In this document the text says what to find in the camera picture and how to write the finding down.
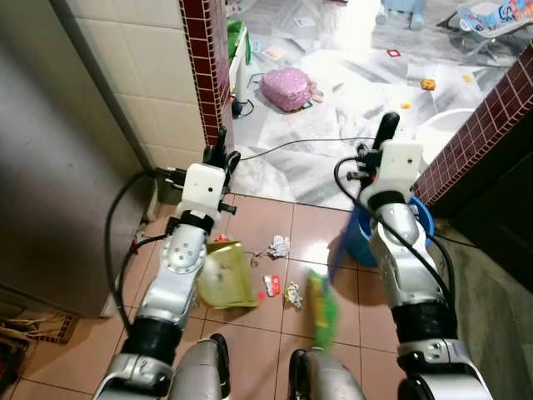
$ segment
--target white marble floor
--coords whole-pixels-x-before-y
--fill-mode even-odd
[[[376,1],[351,0],[347,6],[319,0],[252,3],[236,16],[246,21],[253,50],[248,95],[255,110],[234,120],[235,147],[243,158],[298,139],[373,138],[388,111],[401,116],[396,137],[413,138],[420,124],[437,113],[475,108],[513,59],[512,48],[502,46],[500,58],[481,54],[475,62],[461,62],[467,49],[451,39],[462,33],[435,27],[453,12],[453,2],[431,2],[425,13],[427,27],[420,32],[406,29],[404,14],[392,15],[388,25],[377,27]],[[313,24],[298,27],[295,17],[310,18]],[[262,53],[272,47],[281,54],[277,60]],[[397,48],[401,56],[390,57],[387,48]],[[288,66],[299,67],[315,80],[325,93],[324,102],[285,113],[266,100],[256,83],[260,77],[252,74]],[[436,90],[422,91],[422,78],[435,79]],[[411,107],[403,109],[403,103]],[[232,191],[350,209],[332,171],[339,158],[355,153],[360,141],[297,143],[243,159]],[[358,183],[351,182],[351,189],[356,193]]]

